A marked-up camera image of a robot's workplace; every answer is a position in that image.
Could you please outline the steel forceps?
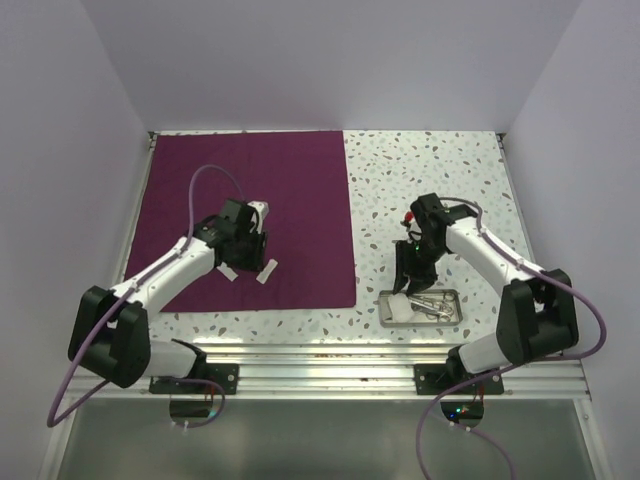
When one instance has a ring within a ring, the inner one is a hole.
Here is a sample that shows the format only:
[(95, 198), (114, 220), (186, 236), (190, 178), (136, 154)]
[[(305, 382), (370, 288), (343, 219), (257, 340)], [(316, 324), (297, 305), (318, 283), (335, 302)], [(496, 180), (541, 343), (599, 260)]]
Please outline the steel forceps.
[(437, 308), (443, 308), (445, 305), (454, 305), (458, 300), (458, 296), (452, 292), (428, 292), (423, 296), (423, 300)]

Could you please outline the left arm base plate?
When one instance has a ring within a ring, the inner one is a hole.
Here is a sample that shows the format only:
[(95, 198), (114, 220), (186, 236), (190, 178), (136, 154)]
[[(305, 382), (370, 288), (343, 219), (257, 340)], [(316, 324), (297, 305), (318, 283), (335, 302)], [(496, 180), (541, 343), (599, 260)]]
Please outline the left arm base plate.
[(235, 395), (240, 378), (236, 363), (205, 363), (186, 378), (152, 377), (149, 392), (156, 395), (205, 395), (223, 392)]

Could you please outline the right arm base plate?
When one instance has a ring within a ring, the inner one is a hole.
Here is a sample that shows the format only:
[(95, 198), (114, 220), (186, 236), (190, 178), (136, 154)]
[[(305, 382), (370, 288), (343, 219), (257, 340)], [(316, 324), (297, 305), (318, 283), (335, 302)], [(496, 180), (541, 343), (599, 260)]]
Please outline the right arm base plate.
[[(415, 364), (413, 366), (415, 390), (418, 395), (438, 395), (459, 383), (467, 381), (466, 377), (454, 378), (448, 372), (444, 364)], [(485, 379), (482, 382), (475, 381), (460, 390), (454, 395), (502, 395), (505, 392), (502, 378), (497, 377)]]

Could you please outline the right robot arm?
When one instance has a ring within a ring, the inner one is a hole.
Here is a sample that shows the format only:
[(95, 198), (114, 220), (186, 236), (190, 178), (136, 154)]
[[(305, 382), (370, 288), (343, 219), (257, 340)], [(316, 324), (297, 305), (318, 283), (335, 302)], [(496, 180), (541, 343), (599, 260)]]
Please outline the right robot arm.
[(446, 206), (431, 193), (411, 204), (402, 225), (407, 237), (395, 244), (394, 285), (381, 302), (392, 321), (415, 323), (434, 315), (434, 308), (418, 301), (435, 285), (436, 266), (445, 255), (464, 259), (500, 297), (495, 331), (449, 352), (445, 379), (451, 389), (468, 392), (485, 372), (524, 365), (577, 344), (568, 275), (518, 256), (482, 225), (479, 207), (461, 200)]

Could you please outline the white strip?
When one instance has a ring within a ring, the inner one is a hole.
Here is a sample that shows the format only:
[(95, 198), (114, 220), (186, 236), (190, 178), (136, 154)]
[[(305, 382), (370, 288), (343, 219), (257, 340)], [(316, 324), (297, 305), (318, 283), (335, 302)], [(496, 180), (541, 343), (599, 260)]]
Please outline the white strip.
[(226, 264), (221, 264), (217, 267), (217, 270), (230, 282), (233, 282), (238, 278), (238, 274)]
[(277, 268), (278, 262), (275, 259), (270, 259), (266, 266), (259, 272), (256, 277), (256, 281), (264, 285), (270, 278), (271, 274)]

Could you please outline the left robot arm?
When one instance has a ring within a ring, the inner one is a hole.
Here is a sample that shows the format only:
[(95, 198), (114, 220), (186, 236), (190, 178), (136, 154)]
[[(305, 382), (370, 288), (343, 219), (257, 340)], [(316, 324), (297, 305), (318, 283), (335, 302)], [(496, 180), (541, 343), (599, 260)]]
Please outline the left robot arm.
[(139, 273), (109, 288), (88, 289), (68, 348), (72, 364), (121, 388), (150, 377), (193, 393), (213, 381), (201, 349), (182, 340), (154, 341), (149, 326), (175, 297), (219, 267), (261, 272), (268, 213), (264, 201), (229, 199)]

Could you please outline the white gauze pad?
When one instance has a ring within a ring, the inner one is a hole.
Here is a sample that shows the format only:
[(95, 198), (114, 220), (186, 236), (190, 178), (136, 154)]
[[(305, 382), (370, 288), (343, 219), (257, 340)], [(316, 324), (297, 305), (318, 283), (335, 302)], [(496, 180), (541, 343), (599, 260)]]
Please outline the white gauze pad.
[(389, 305), (393, 307), (409, 307), (411, 305), (410, 300), (403, 293), (394, 294), (389, 297)]
[(389, 297), (389, 308), (393, 315), (405, 315), (411, 313), (411, 303), (404, 294), (396, 294)]
[(411, 307), (407, 309), (393, 310), (392, 320), (395, 323), (411, 323), (413, 322), (414, 315), (415, 311)]

